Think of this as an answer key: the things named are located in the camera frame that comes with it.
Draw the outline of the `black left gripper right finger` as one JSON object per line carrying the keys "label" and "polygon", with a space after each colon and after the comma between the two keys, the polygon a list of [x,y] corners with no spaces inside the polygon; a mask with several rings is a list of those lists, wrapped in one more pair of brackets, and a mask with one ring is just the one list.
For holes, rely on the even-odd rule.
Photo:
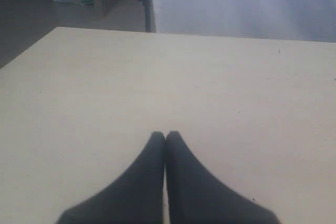
{"label": "black left gripper right finger", "polygon": [[270,210],[227,187],[187,147],[178,131],[165,143],[171,223],[279,223]]}

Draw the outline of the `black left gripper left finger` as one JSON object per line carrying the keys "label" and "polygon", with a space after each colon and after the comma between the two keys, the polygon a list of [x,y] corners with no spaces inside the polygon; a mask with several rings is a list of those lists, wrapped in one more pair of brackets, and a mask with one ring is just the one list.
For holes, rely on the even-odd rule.
{"label": "black left gripper left finger", "polygon": [[163,223],[165,137],[153,132],[134,162],[109,186],[75,205],[58,223]]}

